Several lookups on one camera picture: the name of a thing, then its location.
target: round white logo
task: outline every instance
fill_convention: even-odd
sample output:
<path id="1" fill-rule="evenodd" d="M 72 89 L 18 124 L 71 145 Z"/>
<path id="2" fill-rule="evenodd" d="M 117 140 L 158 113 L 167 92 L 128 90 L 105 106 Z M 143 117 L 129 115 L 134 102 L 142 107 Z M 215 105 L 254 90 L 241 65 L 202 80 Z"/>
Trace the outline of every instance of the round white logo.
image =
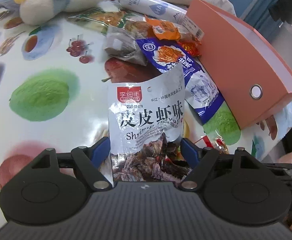
<path id="1" fill-rule="evenodd" d="M 143 49 L 145 51 L 153 51 L 153 50 L 155 50 L 155 48 L 156 48 L 156 46 L 154 44 L 152 44 L 152 43 L 145 43 L 143 45 Z"/>

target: white wall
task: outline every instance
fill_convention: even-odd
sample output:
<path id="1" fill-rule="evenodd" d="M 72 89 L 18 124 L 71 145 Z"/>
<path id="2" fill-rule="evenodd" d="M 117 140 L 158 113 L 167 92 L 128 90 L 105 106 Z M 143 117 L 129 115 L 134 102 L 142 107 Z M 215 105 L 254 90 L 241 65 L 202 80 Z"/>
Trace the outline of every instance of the white wall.
<path id="1" fill-rule="evenodd" d="M 272 45 L 292 69 L 292 26 L 284 23 Z"/>

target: blue snack bag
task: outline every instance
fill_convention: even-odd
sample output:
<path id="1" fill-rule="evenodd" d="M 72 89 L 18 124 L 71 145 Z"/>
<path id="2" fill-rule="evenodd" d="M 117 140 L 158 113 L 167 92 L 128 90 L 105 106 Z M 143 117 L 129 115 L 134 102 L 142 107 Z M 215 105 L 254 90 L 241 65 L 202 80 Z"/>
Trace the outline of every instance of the blue snack bag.
<path id="1" fill-rule="evenodd" d="M 225 101 L 216 84 L 175 41 L 156 38 L 136 40 L 146 58 L 162 73 L 182 63 L 185 78 L 185 100 L 205 124 Z"/>

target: blue water drop logo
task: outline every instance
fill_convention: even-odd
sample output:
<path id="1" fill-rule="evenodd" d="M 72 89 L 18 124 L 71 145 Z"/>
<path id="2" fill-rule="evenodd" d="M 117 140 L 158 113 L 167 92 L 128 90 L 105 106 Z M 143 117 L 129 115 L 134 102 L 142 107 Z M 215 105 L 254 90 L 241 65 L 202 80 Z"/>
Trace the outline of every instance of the blue water drop logo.
<path id="1" fill-rule="evenodd" d="M 150 9 L 157 15 L 163 15 L 166 12 L 168 6 L 163 3 L 150 5 Z"/>

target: orange snack package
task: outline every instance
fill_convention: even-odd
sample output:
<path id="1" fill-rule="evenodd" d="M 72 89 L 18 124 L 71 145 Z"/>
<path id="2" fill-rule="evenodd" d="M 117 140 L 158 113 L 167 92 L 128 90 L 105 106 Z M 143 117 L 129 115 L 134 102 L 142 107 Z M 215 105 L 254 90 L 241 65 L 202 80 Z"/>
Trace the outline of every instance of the orange snack package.
<path id="1" fill-rule="evenodd" d="M 148 17 L 145 18 L 146 22 L 152 26 L 153 32 L 158 39 L 173 41 L 180 40 L 181 35 L 178 31 L 178 28 L 176 28 L 173 23 L 157 19 L 149 19 Z"/>

